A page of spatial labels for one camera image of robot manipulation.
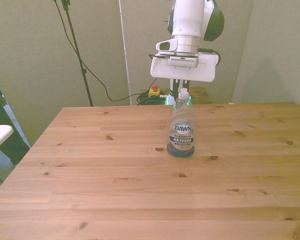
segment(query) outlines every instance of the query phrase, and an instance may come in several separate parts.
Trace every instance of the microphone stand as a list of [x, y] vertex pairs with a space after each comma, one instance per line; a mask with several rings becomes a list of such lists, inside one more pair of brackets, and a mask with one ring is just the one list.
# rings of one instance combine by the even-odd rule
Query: microphone stand
[[68, 18], [68, 22], [69, 22], [69, 26], [70, 26], [71, 33], [72, 33], [72, 38], [73, 38], [73, 42], [74, 42], [76, 54], [77, 54], [78, 59], [79, 59], [79, 63], [80, 63], [80, 67], [81, 67], [81, 73], [82, 73], [82, 76], [83, 76], [83, 80], [84, 80], [84, 84], [85, 84], [85, 89], [86, 89], [86, 92], [88, 94], [90, 106], [93, 107], [94, 105], [92, 103], [92, 99], [91, 99], [91, 95], [90, 95], [90, 90], [89, 90], [89, 86], [88, 86], [88, 82], [87, 82], [87, 77], [86, 77], [87, 70], [83, 67], [83, 64], [82, 64], [82, 60], [81, 60], [80, 53], [79, 53], [79, 48], [78, 48], [76, 37], [75, 37], [74, 28], [72, 27], [70, 15], [69, 15], [69, 7], [68, 7], [68, 5], [70, 5], [70, 0], [61, 0], [61, 2], [62, 2], [63, 10], [65, 10], [66, 17]]

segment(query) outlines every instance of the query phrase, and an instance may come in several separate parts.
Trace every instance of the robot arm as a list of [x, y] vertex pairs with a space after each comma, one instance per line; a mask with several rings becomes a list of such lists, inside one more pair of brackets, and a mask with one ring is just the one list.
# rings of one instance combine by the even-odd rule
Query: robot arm
[[199, 51], [201, 38], [213, 41], [224, 28], [215, 0], [174, 0], [168, 31], [172, 39], [156, 44], [153, 77], [212, 82], [219, 57]]

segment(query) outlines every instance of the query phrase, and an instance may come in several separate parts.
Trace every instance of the plastic bottle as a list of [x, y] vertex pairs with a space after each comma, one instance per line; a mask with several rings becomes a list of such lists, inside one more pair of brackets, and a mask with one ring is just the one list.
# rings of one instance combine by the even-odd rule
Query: plastic bottle
[[186, 88], [181, 88], [167, 121], [167, 151], [174, 157], [192, 156], [198, 129], [194, 108]]

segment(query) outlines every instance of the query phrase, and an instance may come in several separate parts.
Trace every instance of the wood knot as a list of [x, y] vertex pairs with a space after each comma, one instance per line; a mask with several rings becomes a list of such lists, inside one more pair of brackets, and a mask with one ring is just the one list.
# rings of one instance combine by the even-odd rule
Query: wood knot
[[82, 230], [88, 226], [88, 222], [84, 221], [83, 223], [80, 224], [79, 229]]
[[247, 135], [245, 135], [244, 133], [242, 133], [241, 131], [234, 131], [234, 133], [238, 134], [240, 137], [246, 138]]
[[286, 121], [280, 119], [280, 118], [276, 118], [276, 120], [279, 122], [279, 123], [285, 123]]
[[179, 177], [179, 178], [187, 178], [188, 176], [185, 175], [185, 174], [183, 174], [183, 173], [180, 173], [180, 174], [178, 174], [178, 177]]

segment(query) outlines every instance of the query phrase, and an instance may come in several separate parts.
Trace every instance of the wood grain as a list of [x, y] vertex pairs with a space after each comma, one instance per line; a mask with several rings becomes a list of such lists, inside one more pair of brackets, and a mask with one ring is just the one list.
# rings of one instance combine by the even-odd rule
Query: wood grain
[[189, 158], [171, 106], [62, 109], [0, 187], [0, 240], [300, 240], [300, 107], [194, 107]]

